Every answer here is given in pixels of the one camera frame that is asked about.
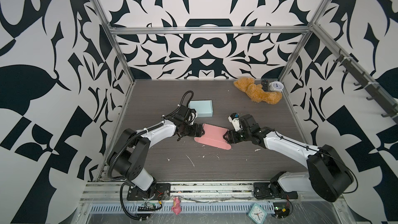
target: teal alarm clock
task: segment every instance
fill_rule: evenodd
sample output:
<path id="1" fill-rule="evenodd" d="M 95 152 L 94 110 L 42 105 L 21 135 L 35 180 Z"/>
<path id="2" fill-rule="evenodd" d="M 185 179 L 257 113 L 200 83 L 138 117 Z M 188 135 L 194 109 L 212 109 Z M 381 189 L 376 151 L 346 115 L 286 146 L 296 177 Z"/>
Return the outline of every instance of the teal alarm clock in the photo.
<path id="1" fill-rule="evenodd" d="M 258 205 L 257 203 L 255 203 L 251 207 L 248 213 L 248 217 L 256 224 L 262 224 L 266 219 L 266 216 L 267 216 L 266 211 L 262 207 L 260 207 L 260 205 Z"/>

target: pink toy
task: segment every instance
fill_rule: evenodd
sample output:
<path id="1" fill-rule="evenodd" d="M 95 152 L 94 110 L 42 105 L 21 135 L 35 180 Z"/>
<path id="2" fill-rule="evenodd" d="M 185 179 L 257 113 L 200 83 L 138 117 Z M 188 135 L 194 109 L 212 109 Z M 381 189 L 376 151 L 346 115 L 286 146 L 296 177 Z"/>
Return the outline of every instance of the pink toy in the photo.
<path id="1" fill-rule="evenodd" d="M 200 138 L 194 138 L 196 142 L 224 150 L 231 149 L 231 145 L 222 137 L 228 131 L 227 128 L 212 126 L 211 124 L 203 124 L 203 130 L 205 131 L 205 134 Z"/>
<path id="2" fill-rule="evenodd" d="M 173 206 L 172 206 L 172 211 L 175 214 L 179 214 L 181 212 L 181 206 L 180 206 L 180 199 L 178 197 L 174 197 L 173 199 Z"/>

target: wood grain surface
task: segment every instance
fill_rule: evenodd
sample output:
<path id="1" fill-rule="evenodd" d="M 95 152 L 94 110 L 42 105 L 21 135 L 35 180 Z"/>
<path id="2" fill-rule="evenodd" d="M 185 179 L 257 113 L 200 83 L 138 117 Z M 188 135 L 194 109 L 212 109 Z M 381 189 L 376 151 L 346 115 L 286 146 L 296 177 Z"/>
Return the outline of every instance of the wood grain surface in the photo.
<path id="1" fill-rule="evenodd" d="M 213 104 L 213 116 L 197 118 L 196 123 L 231 130 L 232 124 L 228 121 L 231 113 L 251 114 L 260 127 L 275 128 L 283 135 L 301 141 L 284 99 L 276 105 L 252 102 L 244 92 L 234 87 L 232 81 L 139 80 L 132 91 L 121 130 L 139 130 L 157 124 L 162 114 L 166 115 L 177 107 L 188 90 L 195 93 L 192 100 L 212 100 Z M 241 142 L 232 145 L 231 150 L 223 150 L 203 146 L 192 137 L 183 137 L 177 142 L 176 135 L 150 148 L 145 169 L 158 181 L 264 180 L 284 170 L 306 171 L 291 158 L 251 142 Z"/>

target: wall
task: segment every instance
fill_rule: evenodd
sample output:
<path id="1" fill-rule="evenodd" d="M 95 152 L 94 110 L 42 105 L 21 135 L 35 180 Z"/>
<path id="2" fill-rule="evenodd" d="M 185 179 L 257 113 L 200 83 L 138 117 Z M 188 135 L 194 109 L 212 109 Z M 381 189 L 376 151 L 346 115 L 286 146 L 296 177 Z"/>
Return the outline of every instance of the wall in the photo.
<path id="1" fill-rule="evenodd" d="M 307 25 L 320 1 L 100 0 L 108 21 L 114 27 Z M 122 38 L 127 38 L 132 43 L 122 39 L 119 41 L 125 54 L 134 54 L 136 46 L 139 47 L 136 55 L 127 58 L 130 59 L 129 65 L 134 77 L 138 79 L 242 76 L 270 78 L 266 75 L 268 72 L 271 77 L 279 76 L 299 39 L 294 38 L 296 35 L 290 35 L 289 38 L 289 35 L 282 34 L 280 41 L 278 35 L 167 34 L 129 38 L 125 36 Z M 203 55 L 215 61 L 210 63 L 207 60 L 205 64 L 199 62 L 203 60 Z"/>
<path id="2" fill-rule="evenodd" d="M 59 223 L 98 173 L 129 80 L 89 0 L 0 0 L 0 216 Z"/>
<path id="3" fill-rule="evenodd" d="M 321 27 L 395 98 L 397 0 L 333 0 Z M 398 221 L 398 126 L 313 34 L 284 81 L 306 139 L 328 144 L 359 180 L 344 194 L 357 220 Z M 353 183 L 346 191 L 355 188 Z"/>

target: teal box lid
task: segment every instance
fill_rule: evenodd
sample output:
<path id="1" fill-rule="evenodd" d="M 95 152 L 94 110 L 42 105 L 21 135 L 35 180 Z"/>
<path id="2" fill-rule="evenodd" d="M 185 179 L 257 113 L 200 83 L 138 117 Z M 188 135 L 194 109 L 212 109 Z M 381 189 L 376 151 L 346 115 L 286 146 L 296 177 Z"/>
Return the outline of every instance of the teal box lid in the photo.
<path id="1" fill-rule="evenodd" d="M 189 108 L 195 109 L 197 117 L 212 117 L 213 105 L 209 101 L 191 101 L 188 105 Z"/>

